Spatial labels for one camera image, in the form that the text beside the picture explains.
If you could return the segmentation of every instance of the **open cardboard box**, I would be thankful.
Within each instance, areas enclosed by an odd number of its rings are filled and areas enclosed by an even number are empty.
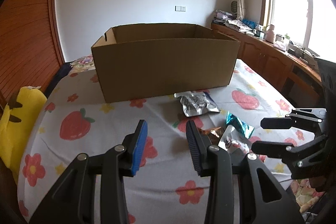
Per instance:
[[[91,47],[107,103],[230,83],[240,42],[195,24],[110,28]]]

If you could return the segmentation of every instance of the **tablecloth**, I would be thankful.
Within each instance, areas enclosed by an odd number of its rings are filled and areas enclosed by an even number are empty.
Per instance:
[[[292,106],[242,60],[236,61],[228,86],[207,91],[221,113],[193,117],[200,128],[223,125],[230,111],[255,127],[246,140],[249,144],[265,140],[302,145],[314,138],[313,133],[296,128],[260,127],[263,117],[282,117]],[[85,126],[78,126],[81,119],[86,120]],[[203,223],[210,180],[194,170],[185,136],[188,119],[179,100],[168,95],[105,104],[95,70],[63,78],[36,121],[18,180],[18,201],[25,219],[30,219],[76,155],[105,153],[133,133],[140,119],[148,123],[141,167],[134,178],[124,180],[130,223]],[[69,127],[76,128],[77,133],[71,134]],[[265,165],[284,188],[290,185],[290,171],[279,159],[266,158]],[[95,223],[99,221],[97,207]]]

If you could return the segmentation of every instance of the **yellow plush toy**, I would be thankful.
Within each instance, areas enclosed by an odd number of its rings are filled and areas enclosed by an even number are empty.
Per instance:
[[[12,171],[16,184],[31,130],[46,101],[40,90],[25,86],[11,96],[2,114],[0,157]]]

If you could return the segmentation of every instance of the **teal foil wrapper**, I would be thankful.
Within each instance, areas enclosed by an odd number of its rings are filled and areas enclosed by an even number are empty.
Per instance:
[[[228,111],[226,116],[226,126],[229,124],[247,139],[251,137],[254,130],[253,126],[248,125]]]

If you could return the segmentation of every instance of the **silver snack packet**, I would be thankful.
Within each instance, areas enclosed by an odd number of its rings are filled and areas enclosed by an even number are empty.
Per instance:
[[[175,93],[174,97],[181,97],[180,102],[182,104],[183,113],[187,117],[197,116],[207,112],[221,112],[207,92],[186,91]]]

